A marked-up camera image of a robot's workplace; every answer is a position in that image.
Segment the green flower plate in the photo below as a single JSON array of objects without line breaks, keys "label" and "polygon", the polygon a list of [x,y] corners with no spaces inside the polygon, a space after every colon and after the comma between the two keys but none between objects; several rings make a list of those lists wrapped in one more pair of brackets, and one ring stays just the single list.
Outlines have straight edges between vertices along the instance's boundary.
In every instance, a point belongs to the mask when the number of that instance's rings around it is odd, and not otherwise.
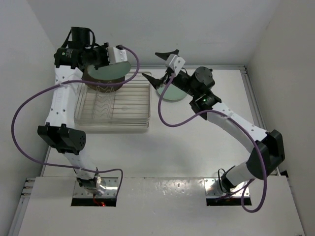
[{"label": "green flower plate", "polygon": [[90,65],[87,68],[87,73],[97,80],[116,80],[124,78],[130,72],[131,64],[128,61],[107,65],[96,69],[95,66]]},{"label": "green flower plate", "polygon": [[184,99],[186,96],[187,94],[185,92],[181,91],[174,85],[170,85],[162,99],[167,102],[177,102]]}]

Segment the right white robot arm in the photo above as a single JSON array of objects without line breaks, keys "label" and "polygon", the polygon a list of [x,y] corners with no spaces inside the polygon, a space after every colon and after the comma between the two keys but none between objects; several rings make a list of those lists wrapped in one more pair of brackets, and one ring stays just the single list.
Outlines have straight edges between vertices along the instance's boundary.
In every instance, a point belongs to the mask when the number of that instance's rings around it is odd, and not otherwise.
[{"label": "right white robot arm", "polygon": [[173,85],[185,92],[192,97],[189,104],[197,116],[219,126],[250,153],[247,161],[231,167],[218,178],[217,192],[229,194],[237,185],[251,179],[265,181],[285,159],[282,134],[257,127],[227,107],[212,92],[215,85],[212,69],[200,66],[189,75],[182,70],[185,60],[179,56],[179,50],[155,55],[165,61],[167,69],[160,79],[144,75],[154,89]]}]

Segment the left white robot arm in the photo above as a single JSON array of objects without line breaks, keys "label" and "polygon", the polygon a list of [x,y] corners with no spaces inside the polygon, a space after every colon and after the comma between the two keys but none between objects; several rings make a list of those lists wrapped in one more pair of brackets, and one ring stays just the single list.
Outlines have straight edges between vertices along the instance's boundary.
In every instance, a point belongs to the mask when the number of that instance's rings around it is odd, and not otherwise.
[{"label": "left white robot arm", "polygon": [[106,183],[97,167],[84,151],[86,133],[75,129],[74,113],[78,85],[85,65],[96,64],[93,55],[95,35],[89,28],[72,27],[65,42],[54,54],[55,84],[51,109],[45,125],[37,128],[38,135],[71,164],[79,186],[94,197],[102,196]]}]

